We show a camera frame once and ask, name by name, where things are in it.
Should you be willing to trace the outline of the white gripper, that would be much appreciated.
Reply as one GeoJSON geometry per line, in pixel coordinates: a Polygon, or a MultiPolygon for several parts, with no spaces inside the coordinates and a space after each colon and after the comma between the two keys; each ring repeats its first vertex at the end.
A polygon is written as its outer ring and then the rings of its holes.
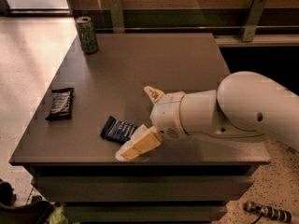
{"type": "Polygon", "coordinates": [[[168,93],[146,86],[144,92],[154,104],[150,119],[154,127],[138,127],[130,139],[116,152],[118,161],[130,161],[158,147],[164,139],[179,139],[185,135],[180,119],[183,91],[168,93]]]}

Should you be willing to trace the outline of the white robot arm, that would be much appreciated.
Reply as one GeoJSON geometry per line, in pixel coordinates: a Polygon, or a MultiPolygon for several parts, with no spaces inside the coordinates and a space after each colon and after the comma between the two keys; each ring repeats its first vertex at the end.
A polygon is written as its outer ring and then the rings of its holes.
{"type": "Polygon", "coordinates": [[[165,93],[150,86],[144,91],[153,103],[152,126],[136,129],[116,152],[119,161],[187,136],[248,143],[274,137],[299,148],[299,96],[263,75],[236,72],[211,91],[165,93]]]}

